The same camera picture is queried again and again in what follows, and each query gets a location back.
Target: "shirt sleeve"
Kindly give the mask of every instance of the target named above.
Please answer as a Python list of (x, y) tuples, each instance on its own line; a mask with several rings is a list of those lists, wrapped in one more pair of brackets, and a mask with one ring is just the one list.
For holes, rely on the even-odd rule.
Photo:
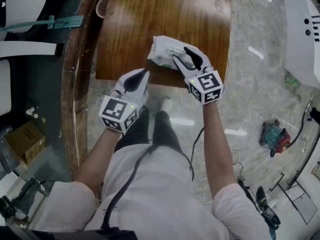
[(77, 232), (85, 229), (96, 206), (94, 193), (80, 182), (55, 182), (35, 230)]
[(238, 184), (225, 186), (215, 195), (212, 211), (236, 239), (271, 239), (267, 223)]

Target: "white shirt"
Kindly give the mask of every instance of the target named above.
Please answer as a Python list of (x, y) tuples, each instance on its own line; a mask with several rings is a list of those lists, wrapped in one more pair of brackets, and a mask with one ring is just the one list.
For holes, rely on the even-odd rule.
[[(118, 150), (104, 178), (102, 203), (80, 182), (56, 182), (36, 227), (38, 231), (100, 229), (105, 211), (149, 147)], [(267, 224), (238, 184), (214, 197), (212, 208), (194, 196), (189, 163), (169, 147), (158, 147), (141, 161), (133, 182), (116, 204), (110, 226), (135, 231), (139, 240), (270, 240)]]

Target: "cardboard box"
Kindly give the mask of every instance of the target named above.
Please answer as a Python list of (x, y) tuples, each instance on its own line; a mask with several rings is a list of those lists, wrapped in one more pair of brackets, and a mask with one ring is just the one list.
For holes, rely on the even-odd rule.
[(45, 148), (46, 137), (32, 122), (27, 122), (5, 139), (23, 166), (27, 166)]

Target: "person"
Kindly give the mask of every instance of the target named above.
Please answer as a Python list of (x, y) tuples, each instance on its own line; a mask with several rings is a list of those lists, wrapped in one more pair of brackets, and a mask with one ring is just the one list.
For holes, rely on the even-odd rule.
[[(110, 215), (110, 227), (134, 231), (139, 240), (270, 240), (267, 224), (237, 184), (216, 102), (203, 105), (204, 158), (212, 208), (193, 196), (190, 164), (172, 129), (171, 108), (172, 101), (165, 98), (155, 116), (152, 142), (157, 148), (141, 160), (134, 180)], [(111, 200), (150, 147), (149, 111), (145, 106), (141, 110), (120, 140), (120, 132), (105, 129), (74, 182), (55, 182), (36, 230), (101, 228)], [(97, 207), (95, 196), (102, 184)]]

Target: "green tool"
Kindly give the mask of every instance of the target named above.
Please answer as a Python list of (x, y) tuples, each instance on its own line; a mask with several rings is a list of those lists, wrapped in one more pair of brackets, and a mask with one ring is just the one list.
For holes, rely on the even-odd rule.
[(84, 16), (73, 16), (65, 18), (57, 18), (55, 16), (50, 16), (49, 20), (38, 20), (18, 23), (10, 26), (0, 27), (0, 31), (8, 31), (12, 29), (17, 29), (26, 26), (35, 26), (35, 25), (48, 25), (48, 30), (52, 29), (69, 29), (69, 28), (79, 28), (84, 21)]

